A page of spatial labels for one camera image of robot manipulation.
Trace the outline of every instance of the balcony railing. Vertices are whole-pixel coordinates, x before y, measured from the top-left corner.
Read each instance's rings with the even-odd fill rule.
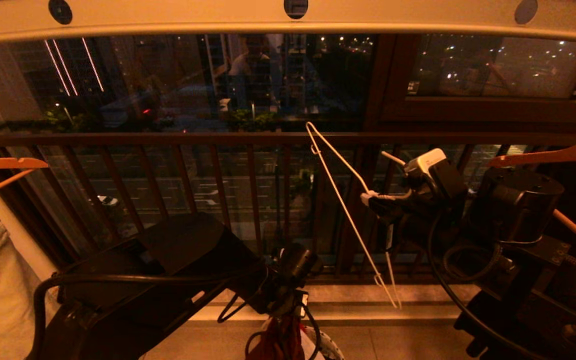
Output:
[[[476,187],[487,160],[518,149],[511,144],[531,151],[576,143],[576,134],[510,132],[345,132],[326,137],[343,150],[369,187],[382,192],[397,191],[400,175],[392,162],[380,158],[380,150],[402,156],[413,144],[418,152],[450,148],[448,157]],[[309,141],[304,132],[12,134],[0,136],[0,156],[34,157],[51,165],[22,180],[20,187],[32,202],[27,206],[34,207],[54,233],[42,245],[53,254],[65,253],[61,264],[141,233],[157,219],[207,211],[259,255],[286,242],[306,242],[329,264],[323,279],[361,277],[368,271],[366,260],[328,191],[327,178],[319,176],[320,164]],[[418,155],[409,152],[408,157]],[[305,182],[301,168],[307,168],[306,175],[301,174]],[[358,201],[361,191],[356,181],[343,169],[336,175],[343,182],[350,214],[374,249],[382,236],[375,216]],[[309,206],[295,205],[294,194],[302,185],[307,196],[300,199],[310,199]],[[208,191],[211,187],[216,193]],[[107,191],[118,194],[123,209],[118,214],[98,197],[107,196]],[[425,273],[423,251],[407,246],[398,246],[392,255],[395,271]]]

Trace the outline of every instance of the black machine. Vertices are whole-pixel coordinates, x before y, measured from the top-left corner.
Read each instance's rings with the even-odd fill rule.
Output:
[[[576,258],[569,244],[543,235],[562,185],[532,171],[491,168],[464,215],[469,191],[443,152],[404,171],[409,196],[366,203],[393,227],[384,248],[406,241],[427,249],[435,276],[462,310],[454,327],[474,337],[467,354],[576,359]],[[173,216],[42,283],[29,359],[136,360],[224,289],[258,313],[304,311],[312,321],[298,288],[321,266],[299,244],[266,264],[212,216]],[[442,274],[482,291],[466,306]],[[57,285],[62,305],[45,328],[44,296]]]

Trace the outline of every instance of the orange hanger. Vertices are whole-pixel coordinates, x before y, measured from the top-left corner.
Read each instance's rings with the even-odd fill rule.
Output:
[[[37,169],[46,167],[48,167],[48,164],[45,161],[30,157],[22,157],[20,159],[14,157],[0,157],[0,169],[26,169],[0,182],[0,189],[10,183],[16,182]]]
[[[489,167],[518,166],[521,164],[576,162],[576,144],[569,148],[556,151],[543,151],[519,153],[517,155],[503,155],[494,157],[488,163]],[[553,211],[553,216],[569,228],[576,235],[576,223],[562,214],[559,210]]]

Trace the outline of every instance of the glass window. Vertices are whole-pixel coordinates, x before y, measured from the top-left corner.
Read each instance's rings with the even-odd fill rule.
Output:
[[[407,95],[571,98],[576,42],[426,34]]]
[[[0,43],[0,131],[361,127],[370,34],[161,34]]]

